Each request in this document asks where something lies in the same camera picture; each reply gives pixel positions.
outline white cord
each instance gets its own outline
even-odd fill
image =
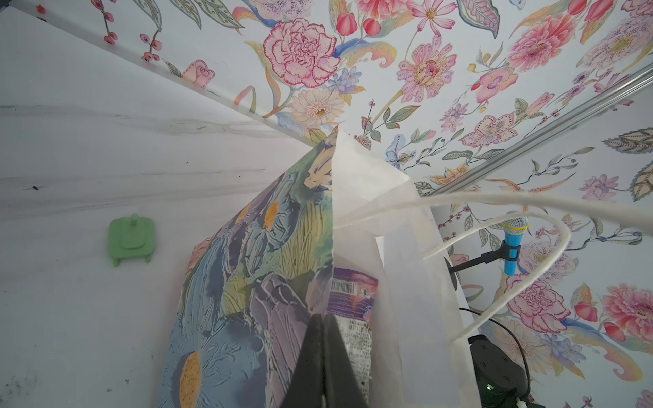
[[[638,225],[638,227],[643,227],[643,230],[648,233],[653,232],[653,214],[651,212],[646,212],[640,210],[639,208],[633,206],[627,206],[623,204],[613,204],[613,203],[599,203],[599,202],[587,202],[581,201],[578,199],[569,199],[564,197],[535,194],[535,193],[452,193],[439,196],[430,196],[423,197],[415,201],[404,202],[397,204],[395,206],[390,206],[380,210],[372,211],[364,217],[345,217],[339,223],[334,225],[334,230],[338,228],[348,227],[363,221],[367,221],[379,215],[386,213],[394,212],[397,210],[405,210],[408,208],[421,208],[425,206],[441,206],[449,205],[459,202],[483,202],[487,204],[521,204],[521,205],[534,205],[534,206],[548,206],[553,208],[558,208],[560,210],[566,210],[570,212],[585,213],[590,217],[595,217],[598,219],[605,219],[608,221],[613,221],[620,223],[621,225]],[[515,217],[528,216],[544,219],[552,223],[560,231],[560,242],[554,247],[554,250],[549,254],[549,256],[530,274],[528,274],[525,279],[520,283],[513,285],[513,287],[505,292],[503,296],[493,302],[490,307],[488,307],[476,320],[474,323],[463,329],[460,333],[455,335],[450,342],[457,341],[459,339],[466,339],[474,330],[478,329],[483,323],[489,320],[494,314],[499,310],[505,307],[508,302],[510,302],[514,297],[520,294],[523,290],[529,287],[533,282],[535,282],[540,276],[542,276],[561,256],[564,250],[567,248],[567,244],[571,239],[571,231],[564,225],[560,220],[553,218],[548,214],[536,214],[536,213],[510,213],[501,215],[495,219],[486,221],[485,223],[479,225],[477,228],[471,228],[459,236],[447,241],[446,244],[443,244],[427,253],[424,254],[424,258],[432,257],[433,255],[442,252],[445,248],[453,245],[454,243],[460,241],[461,239],[477,232],[482,228],[489,227],[490,225],[499,223],[506,219],[512,219]]]

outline green silicone object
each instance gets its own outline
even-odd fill
[[[145,257],[145,262],[149,262],[155,249],[154,221],[151,219],[134,213],[130,217],[116,218],[109,224],[109,257],[114,260],[114,266],[126,258]]]

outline metal strip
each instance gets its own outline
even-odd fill
[[[558,120],[534,132],[528,139],[524,139],[507,148],[493,159],[476,166],[458,179],[440,187],[429,195],[453,193],[478,182],[495,169],[555,138],[562,137],[566,132],[576,129],[581,123],[592,118],[594,115],[610,108],[610,106],[642,90],[642,88],[651,83],[653,83],[653,64],[647,65],[630,76],[625,82],[604,91],[584,104],[574,108],[568,114],[561,116]]]

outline microphone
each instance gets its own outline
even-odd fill
[[[524,235],[527,228],[528,228],[528,218],[526,217],[512,218],[504,221],[503,231],[505,231],[506,245],[511,247],[520,246],[522,243],[522,235]],[[511,249],[510,257],[515,258],[516,256],[517,256],[517,250]],[[513,276],[516,270],[517,270],[516,261],[511,261],[511,260],[505,261],[504,272],[506,275]]]

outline floral wallpaper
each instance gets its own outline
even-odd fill
[[[630,107],[608,109],[562,139],[517,159],[469,189],[531,191],[587,201],[627,202],[651,208],[653,196],[653,89]],[[637,225],[604,223],[551,208],[459,203],[437,208],[445,241],[509,210],[547,212],[572,230],[562,257],[495,316],[519,338],[532,376],[532,398],[548,408],[653,407],[653,241]],[[502,228],[479,231],[450,247],[454,264],[497,248]],[[470,306],[484,310],[551,253],[559,232],[538,219],[522,240],[518,274],[502,264],[460,272]],[[481,328],[517,364],[515,341],[500,327]]]
[[[422,195],[653,62],[653,0],[12,4],[312,143],[342,127]]]

